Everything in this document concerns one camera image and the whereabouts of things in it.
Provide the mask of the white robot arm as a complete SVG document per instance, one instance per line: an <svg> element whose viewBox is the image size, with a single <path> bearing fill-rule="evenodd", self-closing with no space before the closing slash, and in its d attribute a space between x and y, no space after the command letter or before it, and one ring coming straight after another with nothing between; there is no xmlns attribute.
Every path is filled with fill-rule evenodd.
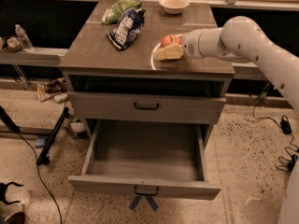
<svg viewBox="0 0 299 224"><path fill-rule="evenodd" d="M221 28L179 35L181 42L158 44L153 61L213 57L233 63L255 63L295 111L299 111L299 58L273 43L252 19L237 16Z"/></svg>

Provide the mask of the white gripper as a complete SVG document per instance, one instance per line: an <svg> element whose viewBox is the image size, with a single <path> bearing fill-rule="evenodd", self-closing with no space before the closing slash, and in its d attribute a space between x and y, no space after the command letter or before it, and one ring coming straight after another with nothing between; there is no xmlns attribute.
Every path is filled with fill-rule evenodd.
<svg viewBox="0 0 299 224"><path fill-rule="evenodd" d="M169 44L164 48L158 48L153 52L153 58L157 61L180 59L184 54L187 58L201 59L203 55L200 52L200 38L202 29L193 30L181 36L181 45L177 43Z"/></svg>

